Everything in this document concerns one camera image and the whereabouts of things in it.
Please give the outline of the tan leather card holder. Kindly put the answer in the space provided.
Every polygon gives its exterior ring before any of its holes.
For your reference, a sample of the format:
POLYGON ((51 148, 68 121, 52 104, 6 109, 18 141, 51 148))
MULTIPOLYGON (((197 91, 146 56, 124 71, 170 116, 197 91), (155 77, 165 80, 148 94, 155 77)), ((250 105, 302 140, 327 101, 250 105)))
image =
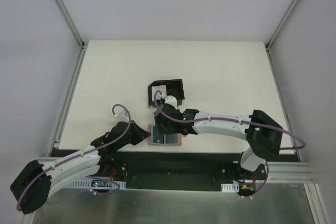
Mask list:
POLYGON ((159 136, 158 131, 156 130, 155 125, 149 125, 148 130, 150 133, 150 136, 148 137, 148 144, 153 146, 181 146, 182 145, 182 134, 178 134, 179 137, 179 143, 178 144, 167 144, 166 143, 166 136, 167 134, 163 134, 162 136, 159 136))

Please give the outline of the black card tray box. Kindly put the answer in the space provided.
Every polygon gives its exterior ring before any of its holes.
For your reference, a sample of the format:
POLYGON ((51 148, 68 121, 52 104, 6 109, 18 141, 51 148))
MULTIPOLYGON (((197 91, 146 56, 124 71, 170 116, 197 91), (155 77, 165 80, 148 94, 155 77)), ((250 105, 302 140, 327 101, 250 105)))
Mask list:
POLYGON ((154 107, 154 93, 157 89, 175 97, 177 106, 181 106, 185 99, 182 79, 155 80, 148 86, 148 107, 154 107))

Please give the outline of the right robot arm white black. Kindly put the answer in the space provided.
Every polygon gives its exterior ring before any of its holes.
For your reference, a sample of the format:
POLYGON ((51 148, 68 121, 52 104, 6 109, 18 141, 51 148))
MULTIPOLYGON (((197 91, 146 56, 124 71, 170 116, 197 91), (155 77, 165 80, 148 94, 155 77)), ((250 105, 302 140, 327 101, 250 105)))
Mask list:
POLYGON ((158 136, 216 134, 246 141, 249 148, 236 166, 242 179, 250 178, 260 164, 279 157, 283 128, 261 110, 253 110, 251 115, 223 116, 196 109, 180 112, 163 103, 153 115, 158 136))

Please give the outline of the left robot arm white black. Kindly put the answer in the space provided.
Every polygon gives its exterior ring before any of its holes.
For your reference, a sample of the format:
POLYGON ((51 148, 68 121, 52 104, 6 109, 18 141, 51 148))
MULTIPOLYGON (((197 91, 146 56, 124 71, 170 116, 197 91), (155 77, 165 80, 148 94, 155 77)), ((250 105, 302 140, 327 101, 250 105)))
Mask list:
POLYGON ((17 210, 30 214, 72 182, 94 174, 108 175, 111 170, 108 160, 112 154, 128 144, 137 145, 149 136, 150 133, 133 120, 118 122, 77 152, 43 164, 37 159, 29 162, 10 185, 17 210))

